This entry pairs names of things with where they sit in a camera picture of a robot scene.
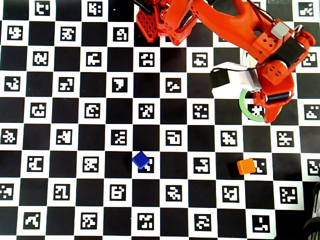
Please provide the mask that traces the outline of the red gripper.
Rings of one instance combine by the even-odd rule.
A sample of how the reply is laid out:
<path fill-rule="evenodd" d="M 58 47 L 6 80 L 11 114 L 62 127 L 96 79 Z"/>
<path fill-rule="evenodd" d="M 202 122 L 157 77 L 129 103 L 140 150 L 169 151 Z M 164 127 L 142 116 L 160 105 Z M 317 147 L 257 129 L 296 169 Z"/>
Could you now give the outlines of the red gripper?
<path fill-rule="evenodd" d="M 264 122 L 271 123 L 294 95 L 293 77 L 282 61 L 265 63 L 257 69 L 257 75 L 261 90 L 256 94 L 256 104 L 265 108 Z"/>

